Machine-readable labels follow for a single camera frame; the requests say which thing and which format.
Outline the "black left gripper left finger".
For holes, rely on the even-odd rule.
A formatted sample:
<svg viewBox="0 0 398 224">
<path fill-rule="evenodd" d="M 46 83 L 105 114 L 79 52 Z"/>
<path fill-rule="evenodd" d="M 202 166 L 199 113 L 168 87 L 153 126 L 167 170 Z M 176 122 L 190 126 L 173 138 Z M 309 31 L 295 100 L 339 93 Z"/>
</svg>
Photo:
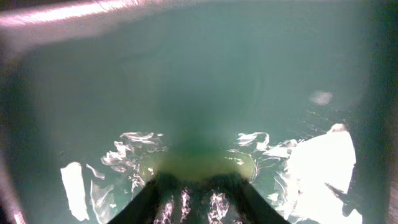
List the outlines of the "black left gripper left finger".
<svg viewBox="0 0 398 224">
<path fill-rule="evenodd" d="M 157 174 L 108 224 L 153 223 L 162 197 L 174 189 L 174 176 Z"/>
</svg>

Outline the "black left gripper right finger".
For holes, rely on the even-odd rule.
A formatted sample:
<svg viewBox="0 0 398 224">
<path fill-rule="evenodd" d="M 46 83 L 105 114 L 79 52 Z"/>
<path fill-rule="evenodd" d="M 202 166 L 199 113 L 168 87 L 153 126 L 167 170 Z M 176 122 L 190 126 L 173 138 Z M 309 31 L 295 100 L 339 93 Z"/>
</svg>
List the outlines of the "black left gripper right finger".
<svg viewBox="0 0 398 224">
<path fill-rule="evenodd" d="M 214 186 L 226 191 L 247 221 L 260 224 L 289 224 L 279 215 L 249 183 L 239 174 L 221 174 L 214 176 Z"/>
</svg>

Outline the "yellow green scrub sponge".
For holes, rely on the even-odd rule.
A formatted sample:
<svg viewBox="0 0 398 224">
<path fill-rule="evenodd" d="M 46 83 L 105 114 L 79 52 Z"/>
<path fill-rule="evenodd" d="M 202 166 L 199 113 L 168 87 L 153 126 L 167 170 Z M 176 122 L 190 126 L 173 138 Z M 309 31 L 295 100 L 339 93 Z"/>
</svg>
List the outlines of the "yellow green scrub sponge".
<svg viewBox="0 0 398 224">
<path fill-rule="evenodd" d="M 171 174 L 178 180 L 205 180 L 237 173 L 252 179 L 255 168 L 251 157 L 238 152 L 233 136 L 210 132 L 180 132 L 165 138 L 165 152 L 147 156 L 144 164 L 154 174 Z"/>
</svg>

